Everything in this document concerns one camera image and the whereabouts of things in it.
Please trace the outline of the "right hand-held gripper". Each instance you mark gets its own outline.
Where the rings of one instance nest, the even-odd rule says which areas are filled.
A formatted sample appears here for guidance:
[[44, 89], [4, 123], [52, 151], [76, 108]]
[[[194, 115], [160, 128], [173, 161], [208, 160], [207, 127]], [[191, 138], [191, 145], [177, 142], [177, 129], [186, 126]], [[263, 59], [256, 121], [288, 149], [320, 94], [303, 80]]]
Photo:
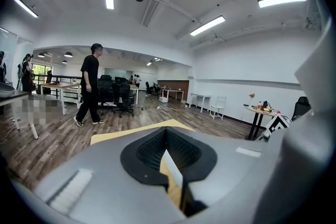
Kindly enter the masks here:
[[285, 114], [276, 114], [266, 125], [265, 131], [258, 137], [259, 141], [268, 141], [271, 134], [279, 129], [288, 128], [292, 124], [291, 118]]

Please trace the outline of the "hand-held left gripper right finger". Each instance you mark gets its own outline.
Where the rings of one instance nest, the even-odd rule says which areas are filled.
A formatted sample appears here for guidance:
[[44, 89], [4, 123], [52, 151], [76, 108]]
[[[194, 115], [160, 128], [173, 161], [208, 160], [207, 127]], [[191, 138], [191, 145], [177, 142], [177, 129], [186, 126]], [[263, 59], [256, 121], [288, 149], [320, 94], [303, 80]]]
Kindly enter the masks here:
[[166, 168], [169, 196], [180, 208], [207, 208], [224, 198], [248, 175], [259, 181], [260, 164], [275, 163], [283, 136], [268, 142], [219, 137], [168, 127]]

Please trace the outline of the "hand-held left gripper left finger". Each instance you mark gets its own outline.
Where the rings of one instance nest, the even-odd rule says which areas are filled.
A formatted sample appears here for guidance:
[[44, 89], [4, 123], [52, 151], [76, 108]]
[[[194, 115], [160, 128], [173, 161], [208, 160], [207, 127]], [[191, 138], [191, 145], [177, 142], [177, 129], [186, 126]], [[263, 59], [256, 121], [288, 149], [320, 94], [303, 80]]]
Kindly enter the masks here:
[[67, 220], [183, 221], [163, 186], [145, 185], [123, 168], [122, 150], [144, 130], [90, 145], [50, 172], [34, 193]]

